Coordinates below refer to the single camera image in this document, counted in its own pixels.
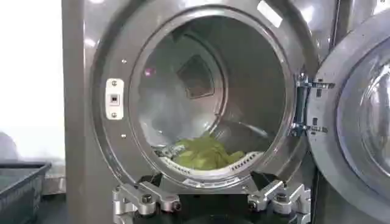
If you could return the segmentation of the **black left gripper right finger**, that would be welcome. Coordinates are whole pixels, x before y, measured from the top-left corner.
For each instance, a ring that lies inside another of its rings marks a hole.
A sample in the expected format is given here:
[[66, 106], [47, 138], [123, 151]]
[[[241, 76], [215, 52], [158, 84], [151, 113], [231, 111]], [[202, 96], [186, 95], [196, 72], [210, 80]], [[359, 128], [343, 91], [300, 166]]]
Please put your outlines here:
[[311, 189], [271, 173], [251, 172], [255, 191], [247, 191], [249, 211], [265, 213], [268, 223], [311, 223]]

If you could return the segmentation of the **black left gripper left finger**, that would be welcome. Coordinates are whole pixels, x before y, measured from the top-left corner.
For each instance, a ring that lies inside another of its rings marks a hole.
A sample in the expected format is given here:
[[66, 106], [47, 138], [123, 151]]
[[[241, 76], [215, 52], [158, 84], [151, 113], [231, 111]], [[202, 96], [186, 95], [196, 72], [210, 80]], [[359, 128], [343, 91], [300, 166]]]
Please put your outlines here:
[[156, 215], [176, 215], [182, 210], [177, 194], [160, 188], [163, 174], [146, 175], [136, 183], [121, 183], [112, 190], [113, 223], [134, 223]]

